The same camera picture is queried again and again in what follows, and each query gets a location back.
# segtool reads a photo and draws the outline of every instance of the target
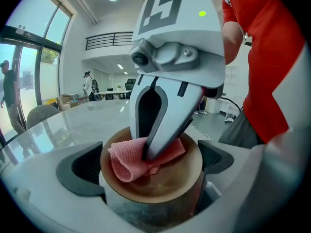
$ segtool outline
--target pink towel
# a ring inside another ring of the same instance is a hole
[[[146,140],[147,138],[144,137],[111,144],[108,151],[112,168],[119,180],[132,182],[143,175],[157,174],[161,164],[185,153],[181,140],[177,138],[156,160],[143,161],[141,156]]]

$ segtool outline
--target screw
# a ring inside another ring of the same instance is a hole
[[[186,50],[184,51],[184,56],[189,57],[189,56],[191,56],[191,55],[192,55],[192,52],[191,52],[189,49],[186,49]]]

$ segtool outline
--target black railing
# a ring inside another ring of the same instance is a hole
[[[133,32],[104,33],[86,38],[86,50],[112,47],[132,46]]]

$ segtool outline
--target green dot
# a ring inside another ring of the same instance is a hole
[[[204,16],[206,15],[206,12],[205,12],[205,11],[200,11],[199,15],[200,15],[201,17],[204,17]]]

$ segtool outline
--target cap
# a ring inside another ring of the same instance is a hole
[[[0,64],[0,67],[4,67],[5,64],[9,64],[9,62],[7,60],[3,61],[1,64]]]
[[[84,76],[83,76],[83,78],[85,78],[86,77],[86,75],[89,75],[91,72],[90,71],[88,71],[88,72],[85,72],[84,73]]]

